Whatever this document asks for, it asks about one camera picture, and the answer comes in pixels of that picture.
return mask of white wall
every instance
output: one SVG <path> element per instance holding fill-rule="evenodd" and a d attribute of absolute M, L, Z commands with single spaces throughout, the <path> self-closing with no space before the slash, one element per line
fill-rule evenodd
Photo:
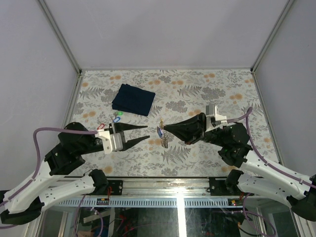
<path fill-rule="evenodd" d="M 36 166 L 33 131 L 61 127 L 76 73 L 35 0 L 0 1 L 0 42 L 0 190 L 6 190 Z M 41 153 L 56 142 L 56 133 L 40 134 Z"/>
<path fill-rule="evenodd" d="M 316 174 L 316 1 L 297 1 L 257 70 L 286 166 Z"/>
<path fill-rule="evenodd" d="M 82 68 L 250 68 L 287 0 L 46 0 Z"/>

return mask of floral tablecloth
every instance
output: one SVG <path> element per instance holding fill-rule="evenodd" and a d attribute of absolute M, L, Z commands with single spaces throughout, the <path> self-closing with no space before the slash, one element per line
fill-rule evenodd
<path fill-rule="evenodd" d="M 73 121 L 89 130 L 114 118 L 112 100 L 122 83 L 156 93 L 148 117 L 124 113 L 121 122 L 147 125 L 126 132 L 126 139 L 150 135 L 132 149 L 105 155 L 84 155 L 86 163 L 73 175 L 99 168 L 111 176 L 225 176 L 234 167 L 227 166 L 217 154 L 220 147 L 197 142 L 185 145 L 169 134 L 169 148 L 160 144 L 157 126 L 186 120 L 214 103 L 227 118 L 243 115 L 249 106 L 250 129 L 255 144 L 264 156 L 277 161 L 267 123 L 249 70 L 146 70 L 85 71 L 75 106 Z"/>

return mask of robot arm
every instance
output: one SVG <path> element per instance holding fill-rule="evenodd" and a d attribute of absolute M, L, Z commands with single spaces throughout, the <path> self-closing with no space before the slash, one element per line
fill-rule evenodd
<path fill-rule="evenodd" d="M 3 224 L 23 225 L 36 219 L 42 211 L 64 199 L 83 195 L 106 195 L 108 180 L 102 170 L 95 169 L 80 180 L 55 188 L 54 182 L 70 174 L 85 163 L 81 155 L 104 151 L 109 154 L 125 151 L 149 136 L 126 141 L 124 131 L 147 126 L 135 126 L 126 123 L 111 123 L 106 129 L 99 129 L 95 135 L 60 133 L 60 143 L 55 146 L 41 162 L 39 172 L 33 179 L 32 173 L 21 184 L 10 191 L 0 191 L 0 203 L 5 211 L 0 214 Z M 80 123 L 72 122 L 66 129 L 87 131 Z M 23 191 L 17 190 L 31 183 Z"/>
<path fill-rule="evenodd" d="M 164 130 L 187 145 L 204 141 L 220 146 L 222 149 L 218 154 L 226 164 L 263 177 L 232 170 L 225 181 L 228 190 L 250 192 L 274 199 L 291 207 L 297 215 L 316 221 L 316 189 L 308 185 L 316 185 L 316 177 L 299 174 L 266 158 L 264 162 L 247 144 L 250 137 L 243 124 L 237 123 L 238 119 L 227 119 L 218 114 L 216 106 L 209 105 L 206 114 L 200 113 L 186 121 L 166 125 Z M 289 178 L 285 173 L 299 181 Z"/>

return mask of cable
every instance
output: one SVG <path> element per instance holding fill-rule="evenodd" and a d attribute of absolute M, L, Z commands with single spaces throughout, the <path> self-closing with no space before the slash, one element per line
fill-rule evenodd
<path fill-rule="evenodd" d="M 111 196 L 111 193 L 112 193 L 112 187 L 109 186 L 109 187 L 108 187 L 108 200 L 109 200 L 109 204 L 110 204 L 110 196 Z"/>
<path fill-rule="evenodd" d="M 41 131 L 55 131 L 55 132 L 64 132 L 64 133 L 81 134 L 81 135 L 94 135 L 94 134 L 98 133 L 97 131 L 68 130 L 68 129 L 62 129 L 62 128 L 56 128 L 56 127 L 41 127 L 41 128 L 36 129 L 33 133 L 33 140 L 34 140 L 34 145 L 35 145 L 36 154 L 37 154 L 37 164 L 36 164 L 35 171 L 31 177 L 31 179 L 25 185 L 23 185 L 21 188 L 19 188 L 14 194 L 9 196 L 8 200 L 12 200 L 20 192 L 25 190 L 33 182 L 33 180 L 36 178 L 37 174 L 39 173 L 41 158 L 40 158 L 40 147 L 39 147 L 39 143 L 37 140 L 37 134 Z M 8 201 L 4 201 L 4 202 L 0 203 L 0 207 L 7 204 L 7 203 L 8 203 Z M 0 230 L 10 229 L 10 228 L 13 228 L 16 226 L 17 225 L 3 226 L 3 227 L 1 226 Z"/>
<path fill-rule="evenodd" d="M 251 114 L 251 112 L 252 112 L 252 107 L 249 107 L 248 110 L 247 110 L 247 112 L 246 112 L 243 116 L 241 116 L 241 117 L 239 117 L 239 118 L 228 119 L 228 120 L 227 120 L 227 123 L 238 122 L 238 121 L 240 121 L 240 120 L 242 120 L 242 119 L 244 119 L 244 118 L 247 118 L 247 117 Z"/>
<path fill-rule="evenodd" d="M 297 178 L 297 177 L 295 177 L 295 176 L 293 176 L 293 175 L 290 175 L 290 174 L 284 172 L 283 170 L 280 170 L 279 168 L 276 168 L 276 167 L 273 166 L 272 164 L 268 163 L 267 160 L 264 159 L 264 157 L 259 153 L 259 151 L 258 151 L 258 149 L 256 148 L 256 146 L 255 146 L 255 144 L 254 144 L 254 142 L 253 142 L 253 140 L 252 140 L 252 137 L 251 137 L 250 128 L 249 128 L 249 117 L 248 117 L 248 116 L 246 117 L 246 128 L 247 128 L 248 135 L 249 135 L 249 137 L 250 137 L 250 143 L 251 143 L 251 146 L 252 146 L 252 148 L 253 148 L 253 151 L 257 154 L 257 156 L 258 156 L 267 166 L 269 166 L 269 167 L 271 167 L 272 169 L 274 169 L 275 171 L 277 171 L 277 172 L 279 172 L 279 173 L 285 175 L 286 177 L 289 177 L 289 178 L 294 179 L 294 180 L 299 181 L 299 182 L 301 181 L 301 179 L 299 179 L 299 178 Z M 310 184 L 310 183 L 306 182 L 305 180 L 302 180 L 302 183 L 305 184 L 305 185 L 307 185 L 307 186 L 310 186 L 310 187 L 316 189 L 316 186 L 315 186 L 315 185 Z"/>
<path fill-rule="evenodd" d="M 99 215 L 100 220 L 101 220 L 101 229 L 100 229 L 99 235 L 97 236 L 97 237 L 100 237 L 101 234 L 102 234 L 102 232 L 103 232 L 103 227 L 104 227 L 104 224 L 103 224 L 103 216 L 102 216 L 101 213 L 98 212 L 96 209 L 92 208 L 91 211 L 93 211 L 93 210 Z"/>
<path fill-rule="evenodd" d="M 83 203 L 83 200 L 84 200 L 84 198 L 85 198 L 85 195 L 83 195 L 81 201 L 79 202 L 79 205 L 76 207 L 75 221 L 74 221 L 74 232 L 75 232 L 76 237 L 78 237 L 78 235 L 77 235 L 77 220 L 78 220 L 78 214 L 79 214 L 79 210 L 80 210 L 81 204 Z"/>
<path fill-rule="evenodd" d="M 239 201 L 241 201 L 242 200 L 242 198 L 243 198 L 243 196 L 244 196 L 244 192 L 241 192 L 241 194 L 240 194 L 240 196 L 239 196 Z"/>
<path fill-rule="evenodd" d="M 263 236 L 266 236 L 266 237 L 274 237 L 277 235 L 277 231 L 275 229 L 275 227 L 272 225 L 272 223 L 267 219 L 265 218 L 264 216 L 262 215 L 259 215 L 257 213 L 254 213 L 254 212 L 251 212 L 251 211 L 246 211 L 245 209 L 245 204 L 246 204 L 246 200 L 248 198 L 250 194 L 247 194 L 243 200 L 243 207 L 242 207 L 242 210 L 243 210 L 243 214 L 245 215 L 245 218 L 246 218 L 246 221 L 248 222 L 248 224 L 253 228 L 255 229 L 259 234 L 263 235 Z M 258 216 L 258 217 L 261 217 L 267 224 L 269 224 L 271 227 L 272 227 L 272 230 L 273 230 L 273 235 L 268 235 L 268 234 L 265 234 L 263 232 L 261 232 L 258 228 L 255 227 L 255 225 L 253 224 L 253 222 L 250 221 L 249 217 L 247 216 L 247 214 L 251 214 L 251 215 L 254 215 L 254 216 Z"/>

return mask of folded navy cloth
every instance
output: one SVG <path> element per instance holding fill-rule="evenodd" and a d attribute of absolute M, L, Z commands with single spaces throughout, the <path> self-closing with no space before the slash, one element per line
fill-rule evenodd
<path fill-rule="evenodd" d="M 122 84 L 112 101 L 112 109 L 148 116 L 155 95 L 153 92 Z"/>

